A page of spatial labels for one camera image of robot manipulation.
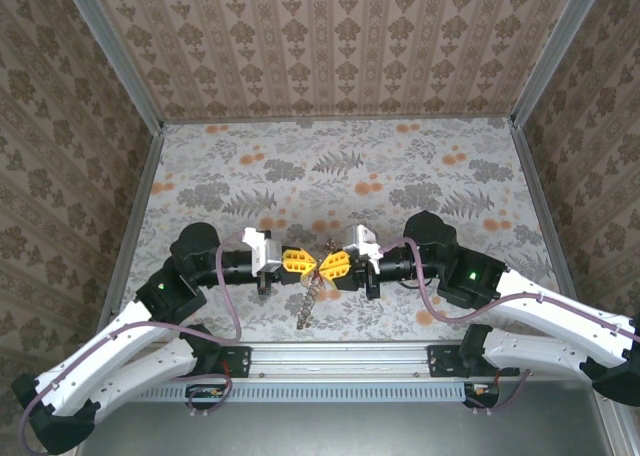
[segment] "purple cable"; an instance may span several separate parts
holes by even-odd
[[[511,396],[509,396],[502,403],[495,405],[493,408],[487,408],[484,404],[482,404],[480,401],[478,401],[477,399],[474,399],[474,398],[467,397],[467,401],[471,401],[472,403],[474,403],[474,404],[476,404],[478,406],[478,408],[474,408],[474,409],[484,409],[486,414],[493,413],[495,411],[500,411],[501,409],[504,409],[507,406],[510,406],[516,400],[516,398],[518,397],[518,395],[520,394],[520,392],[524,388],[524,383],[527,382],[527,378],[529,376],[531,376],[531,370],[527,369],[522,374],[522,379],[518,383],[518,386],[516,387],[516,390],[511,394]]]
[[[200,376],[187,376],[184,378],[175,378],[174,381],[198,381],[206,378],[219,378],[219,379],[224,379],[227,382],[226,391],[222,395],[220,400],[216,404],[214,404],[211,408],[205,410],[207,413],[212,413],[213,411],[217,411],[218,409],[220,409],[220,406],[222,406],[222,403],[224,403],[227,400],[227,398],[231,395],[231,390],[233,389],[233,381],[229,376],[227,376],[226,374],[212,373],[212,374],[203,374]],[[187,406],[192,411],[192,414],[195,414],[198,411],[196,410],[196,408],[193,407],[193,397],[196,394],[202,393],[204,391],[206,391],[206,389],[203,388],[201,391],[193,391],[189,395],[189,399],[187,400]]]
[[[431,304],[431,300],[429,299],[429,295],[427,294],[425,281],[424,281],[424,273],[422,268],[422,257],[420,256],[420,251],[418,250],[418,245],[416,244],[416,242],[411,238],[400,238],[397,241],[394,241],[393,243],[387,246],[381,247],[380,253],[384,254],[393,248],[402,247],[405,244],[409,245],[409,247],[411,248],[411,252],[413,253],[413,259],[416,262],[416,275],[418,276],[418,283],[419,283],[418,285],[420,286],[420,295],[422,296],[422,301],[424,302],[424,305],[426,306],[427,311],[429,311],[431,316],[433,316],[434,319],[436,319],[437,321],[440,321],[443,323],[449,323],[449,324],[466,323],[467,321],[473,318],[476,318],[481,314],[486,313],[490,309],[493,309],[496,306],[499,306],[501,304],[508,303],[509,301],[513,301],[516,299],[535,299],[540,303],[544,302],[544,303],[553,304],[554,306],[558,306],[559,308],[562,308],[573,314],[577,314],[578,316],[581,316],[591,321],[592,323],[598,324],[603,328],[606,328],[612,331],[613,333],[621,334],[622,336],[625,336],[637,343],[640,343],[640,336],[637,336],[631,333],[630,331],[627,331],[626,329],[619,328],[615,324],[611,324],[608,321],[605,321],[604,319],[600,319],[596,316],[593,316],[585,311],[582,311],[581,309],[574,308],[573,306],[563,301],[558,301],[557,299],[553,299],[553,298],[543,298],[538,294],[531,294],[531,293],[518,293],[518,294],[510,294],[508,296],[502,296],[500,299],[496,299],[495,301],[492,301],[491,303],[487,304],[486,306],[483,306],[480,309],[477,309],[476,311],[473,311],[469,314],[465,314],[464,316],[459,316],[457,318],[449,318],[447,316],[443,316],[442,314],[438,313],[436,309],[433,307],[433,305]]]
[[[112,339],[115,339],[118,335],[120,335],[120,334],[122,334],[122,333],[124,333],[126,331],[129,331],[131,329],[135,329],[135,328],[153,327],[153,328],[169,329],[171,331],[179,331],[181,333],[190,334],[192,336],[196,336],[196,337],[199,337],[199,338],[202,338],[202,339],[206,339],[207,341],[212,341],[212,342],[220,344],[220,345],[230,345],[230,344],[235,344],[238,341],[240,341],[240,338],[242,337],[242,327],[240,326],[240,319],[238,318],[238,314],[236,313],[235,307],[233,306],[233,302],[231,301],[231,297],[229,296],[229,291],[227,289],[227,285],[224,282],[224,274],[222,272],[222,251],[223,251],[225,246],[228,246],[229,242],[232,239],[235,239],[235,238],[238,238],[238,237],[242,238],[243,235],[244,235],[244,232],[242,232],[242,231],[240,231],[238,233],[235,233],[235,234],[232,234],[227,239],[225,239],[220,244],[220,246],[218,246],[218,249],[216,251],[216,274],[218,276],[218,285],[223,290],[225,303],[227,304],[227,308],[229,309],[229,313],[231,313],[231,318],[233,319],[233,325],[235,326],[235,329],[236,329],[235,337],[232,338],[232,339],[216,338],[215,336],[212,336],[212,335],[207,334],[207,333],[202,333],[200,331],[196,331],[195,329],[186,328],[184,326],[178,326],[177,324],[159,323],[159,322],[155,322],[155,321],[139,321],[137,323],[130,323],[130,324],[125,324],[125,325],[121,326],[120,328],[112,331],[111,333],[108,334],[108,336],[105,336],[100,341],[98,341],[96,344],[91,346],[82,355],[80,355],[75,361],[73,361],[71,364],[69,364],[69,366],[67,366],[57,377],[55,377],[53,380],[51,380],[51,382],[47,386],[45,386],[45,388],[40,393],[38,393],[36,395],[36,397],[33,398],[31,400],[31,402],[27,405],[27,407],[25,408],[24,412],[22,413],[22,416],[20,417],[20,423],[18,425],[18,436],[20,438],[20,445],[22,446],[22,449],[25,451],[25,453],[27,453],[30,456],[48,456],[48,454],[49,454],[47,452],[38,453],[36,451],[33,451],[29,447],[29,444],[27,442],[27,437],[26,437],[26,434],[25,434],[25,430],[26,430],[26,427],[27,427],[27,423],[29,421],[29,415],[31,414],[33,409],[36,407],[36,405],[40,401],[42,401],[42,399],[47,394],[49,394],[50,391],[53,390],[54,386],[59,385],[60,382],[62,380],[64,380],[64,378],[66,378],[69,375],[69,373],[71,373],[71,371],[73,371],[80,364],[82,364],[82,362],[85,359],[87,359],[89,356],[91,356],[93,353],[95,353],[98,349],[100,349],[102,346],[107,344],[109,341],[111,341]],[[227,398],[227,396],[224,396],[223,399],[221,399],[218,402],[218,406],[220,405],[220,403],[222,403],[224,400],[226,400],[226,398]]]

